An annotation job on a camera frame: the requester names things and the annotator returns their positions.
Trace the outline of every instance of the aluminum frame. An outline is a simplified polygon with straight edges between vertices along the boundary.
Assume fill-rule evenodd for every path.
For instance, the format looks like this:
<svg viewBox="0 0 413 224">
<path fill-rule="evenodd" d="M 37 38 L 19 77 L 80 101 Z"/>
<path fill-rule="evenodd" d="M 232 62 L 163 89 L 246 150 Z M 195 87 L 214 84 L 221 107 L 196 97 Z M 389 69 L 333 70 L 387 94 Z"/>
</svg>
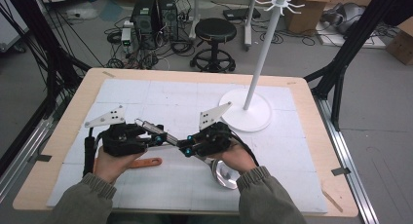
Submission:
<svg viewBox="0 0 413 224">
<path fill-rule="evenodd" d="M 56 98 L 56 106 L 60 106 L 63 103 L 63 96 L 67 96 L 68 93 L 63 91 L 61 95 Z M 42 119 L 33 130 L 32 134 L 28 137 L 24 145 L 21 147 L 19 153 L 15 156 L 9 167 L 0 177 L 0 204 L 3 203 L 7 194 L 12 189 L 16 180 L 18 180 L 21 172 L 27 166 L 28 161 L 33 154 L 37 151 L 41 144 L 45 143 L 47 135 L 50 131 L 53 131 L 54 127 L 54 113 L 52 113 L 48 119 Z"/>
<path fill-rule="evenodd" d="M 358 175 L 356 165 L 344 140 L 343 134 L 337 131 L 331 121 L 331 107 L 328 100 L 319 99 L 315 97 L 316 105 L 324 121 L 325 127 L 333 143 L 334 150 L 339 159 L 342 168 L 348 168 L 350 173 L 346 174 L 347 182 L 352 189 L 353 196 L 356 200 L 359 213 L 365 224 L 379 224 L 376 212 L 367 196 L 367 193 L 362 185 L 361 179 Z"/>
</svg>

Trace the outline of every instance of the stool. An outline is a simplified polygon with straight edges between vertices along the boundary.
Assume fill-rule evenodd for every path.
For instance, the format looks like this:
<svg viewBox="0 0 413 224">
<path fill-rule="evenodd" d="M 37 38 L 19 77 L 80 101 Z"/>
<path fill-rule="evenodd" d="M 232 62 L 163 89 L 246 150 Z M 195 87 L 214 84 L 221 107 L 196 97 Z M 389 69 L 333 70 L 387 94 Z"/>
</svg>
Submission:
<svg viewBox="0 0 413 224">
<path fill-rule="evenodd" d="M 198 52 L 194 58 L 191 59 L 191 67 L 197 66 L 201 71 L 208 72 L 223 72 L 226 70 L 234 71 L 236 64 L 231 56 L 218 49 L 219 43 L 226 43 L 231 41 L 237 35 L 237 28 L 231 22 L 225 19 L 210 18 L 204 19 L 195 26 L 195 33 L 201 38 L 200 46 L 203 42 L 211 45 L 211 49 L 205 49 Z M 210 57 L 202 56 L 202 54 L 210 51 Z M 218 54 L 223 54 L 224 58 L 218 58 Z"/>
</svg>

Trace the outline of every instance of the human hand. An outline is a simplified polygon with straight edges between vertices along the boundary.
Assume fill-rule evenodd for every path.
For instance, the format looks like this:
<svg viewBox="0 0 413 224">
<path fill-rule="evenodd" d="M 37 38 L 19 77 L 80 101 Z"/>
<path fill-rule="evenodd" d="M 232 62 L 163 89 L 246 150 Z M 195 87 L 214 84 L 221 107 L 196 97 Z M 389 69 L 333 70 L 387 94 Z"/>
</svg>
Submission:
<svg viewBox="0 0 413 224">
<path fill-rule="evenodd" d="M 113 157 L 105 153 L 103 147 L 100 147 L 94 174 L 104 181 L 114 184 L 116 179 L 129 168 L 130 164 L 144 153 L 146 152 L 123 157 Z"/>
<path fill-rule="evenodd" d="M 251 156 L 249 156 L 241 144 L 234 139 L 231 140 L 231 146 L 227 151 L 208 157 L 223 161 L 225 165 L 238 171 L 240 174 L 256 168 L 256 164 Z"/>
</svg>

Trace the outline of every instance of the vertical white pole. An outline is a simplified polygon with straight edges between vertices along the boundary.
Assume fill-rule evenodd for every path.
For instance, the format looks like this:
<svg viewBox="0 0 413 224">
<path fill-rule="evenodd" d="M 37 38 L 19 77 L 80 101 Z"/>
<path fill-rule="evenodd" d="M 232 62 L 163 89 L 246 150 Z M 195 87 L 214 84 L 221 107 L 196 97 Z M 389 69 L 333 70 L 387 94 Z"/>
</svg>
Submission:
<svg viewBox="0 0 413 224">
<path fill-rule="evenodd" d="M 264 44 L 262 45 L 261 53 L 259 55 L 258 63 L 255 68 L 254 76 L 252 77 L 251 85 L 249 86 L 248 95 L 246 96 L 246 101 L 244 105 L 244 110 L 249 108 L 252 96 L 254 95 L 255 87 L 257 86 L 259 76 L 261 74 L 262 66 L 264 65 L 265 57 L 267 56 L 268 50 L 270 49 L 271 41 L 273 40 L 274 32 L 276 31 L 277 23 L 280 19 L 280 7 L 274 7 L 273 13 L 271 14 L 270 24 L 268 26 L 267 32 L 265 34 Z"/>
<path fill-rule="evenodd" d="M 197 34 L 195 33 L 195 26 L 200 21 L 200 14 L 199 11 L 199 0 L 194 0 L 194 20 L 192 21 L 191 31 L 189 32 L 189 39 L 195 40 L 197 38 Z"/>
<path fill-rule="evenodd" d="M 246 20 L 246 25 L 251 24 L 252 13 L 254 12 L 254 7 L 255 7 L 255 0 L 251 0 L 251 2 L 249 3 L 249 12 L 248 12 L 248 19 Z"/>
</svg>

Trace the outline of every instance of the gray sleeve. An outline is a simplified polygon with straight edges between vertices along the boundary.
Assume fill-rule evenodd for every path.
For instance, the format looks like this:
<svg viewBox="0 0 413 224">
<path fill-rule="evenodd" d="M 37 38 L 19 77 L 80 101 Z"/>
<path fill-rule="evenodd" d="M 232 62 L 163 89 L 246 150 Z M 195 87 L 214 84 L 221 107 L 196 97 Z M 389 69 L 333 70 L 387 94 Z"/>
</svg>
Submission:
<svg viewBox="0 0 413 224">
<path fill-rule="evenodd" d="M 241 223 L 306 223 L 288 193 L 265 167 L 243 174 L 237 184 Z"/>
<path fill-rule="evenodd" d="M 115 187 L 88 173 L 64 192 L 44 223 L 106 223 L 115 192 Z"/>
</svg>

